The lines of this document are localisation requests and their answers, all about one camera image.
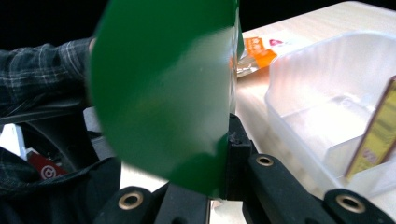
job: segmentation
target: green disc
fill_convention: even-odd
[[[90,92],[123,161],[219,196],[240,36],[235,0],[113,0],[98,27]]]

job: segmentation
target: plaid shirt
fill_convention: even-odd
[[[59,47],[0,50],[0,116],[84,87],[85,62],[91,39]]]

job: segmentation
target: metal grommet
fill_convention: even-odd
[[[143,202],[143,194],[139,191],[124,194],[119,200],[119,208],[131,210],[138,207]]]
[[[256,162],[262,166],[272,166],[274,161],[266,156],[260,156],[256,159]]]
[[[338,204],[341,205],[341,207],[348,210],[349,212],[363,213],[364,211],[366,211],[364,203],[352,196],[341,194],[338,195],[335,200],[338,202]]]

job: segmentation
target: person's arm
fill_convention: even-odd
[[[91,41],[0,50],[0,116],[83,88]]]

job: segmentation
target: white table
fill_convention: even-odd
[[[354,30],[374,30],[396,35],[396,11],[359,2],[344,2],[269,24],[243,35],[269,35],[282,30],[305,37],[314,43]],[[248,136],[261,153],[279,158],[310,193],[320,198],[324,192],[307,175],[303,166],[284,150],[285,146],[269,126],[263,100],[268,85],[268,68],[238,78],[236,115],[242,120]],[[396,190],[370,200],[396,220]]]

